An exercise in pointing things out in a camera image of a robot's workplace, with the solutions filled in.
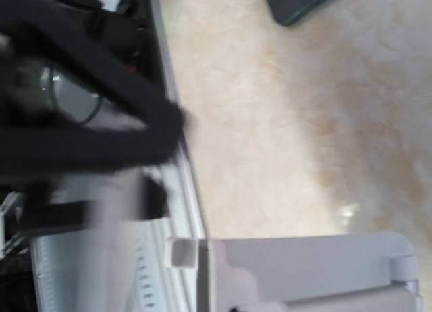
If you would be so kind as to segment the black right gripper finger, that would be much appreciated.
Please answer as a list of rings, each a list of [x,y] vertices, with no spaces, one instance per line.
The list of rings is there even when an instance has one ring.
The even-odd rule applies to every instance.
[[[1,0],[1,189],[20,224],[80,224],[68,183],[168,162],[185,125],[165,94],[150,0]],[[138,219],[168,214],[149,178]]]

